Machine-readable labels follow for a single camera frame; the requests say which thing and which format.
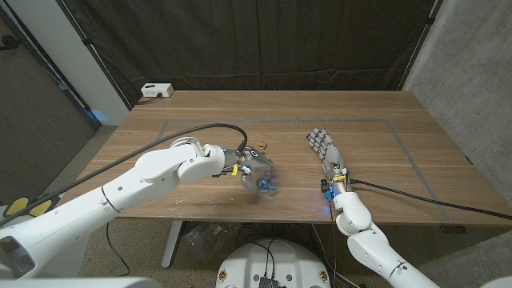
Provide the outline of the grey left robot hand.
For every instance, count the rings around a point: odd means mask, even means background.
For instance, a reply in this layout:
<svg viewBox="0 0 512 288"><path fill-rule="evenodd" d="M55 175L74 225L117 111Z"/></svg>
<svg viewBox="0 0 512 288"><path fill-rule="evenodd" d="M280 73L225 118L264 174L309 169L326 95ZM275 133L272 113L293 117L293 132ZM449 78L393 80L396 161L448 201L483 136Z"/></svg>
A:
<svg viewBox="0 0 512 288"><path fill-rule="evenodd" d="M224 156L221 175L238 175L242 186L253 193L276 195L274 164L264 150L246 146L242 151L224 150Z"/></svg>

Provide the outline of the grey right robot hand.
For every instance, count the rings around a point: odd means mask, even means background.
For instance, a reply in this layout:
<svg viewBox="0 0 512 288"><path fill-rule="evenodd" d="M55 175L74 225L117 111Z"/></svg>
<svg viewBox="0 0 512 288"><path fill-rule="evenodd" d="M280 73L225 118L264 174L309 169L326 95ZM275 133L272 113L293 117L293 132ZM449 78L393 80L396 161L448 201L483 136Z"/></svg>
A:
<svg viewBox="0 0 512 288"><path fill-rule="evenodd" d="M318 155L322 163L322 169L329 182L334 184L334 192L343 194L352 192L349 175L344 158L334 143L327 129L314 130L306 136L310 147Z"/></svg>

